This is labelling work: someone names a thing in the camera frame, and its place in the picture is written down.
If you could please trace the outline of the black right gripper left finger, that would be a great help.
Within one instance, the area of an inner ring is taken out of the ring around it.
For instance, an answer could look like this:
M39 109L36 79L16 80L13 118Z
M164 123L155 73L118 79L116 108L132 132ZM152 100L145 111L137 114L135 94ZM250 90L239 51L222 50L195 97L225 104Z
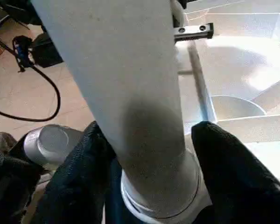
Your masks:
M96 121L46 185L32 224L99 224L116 154Z

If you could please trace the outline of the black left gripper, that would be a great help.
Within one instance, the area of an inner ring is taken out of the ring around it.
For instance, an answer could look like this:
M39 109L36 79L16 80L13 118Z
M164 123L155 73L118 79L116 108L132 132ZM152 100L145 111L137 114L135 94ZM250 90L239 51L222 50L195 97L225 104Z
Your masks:
M192 41L199 39L211 39L214 35L214 24L206 23L174 28L174 41Z

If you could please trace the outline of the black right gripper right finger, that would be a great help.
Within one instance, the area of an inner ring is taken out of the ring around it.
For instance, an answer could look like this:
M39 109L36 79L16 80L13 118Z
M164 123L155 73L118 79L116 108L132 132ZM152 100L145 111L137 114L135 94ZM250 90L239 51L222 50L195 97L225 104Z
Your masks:
M237 137L202 121L191 138L212 202L195 224L280 224L280 181Z

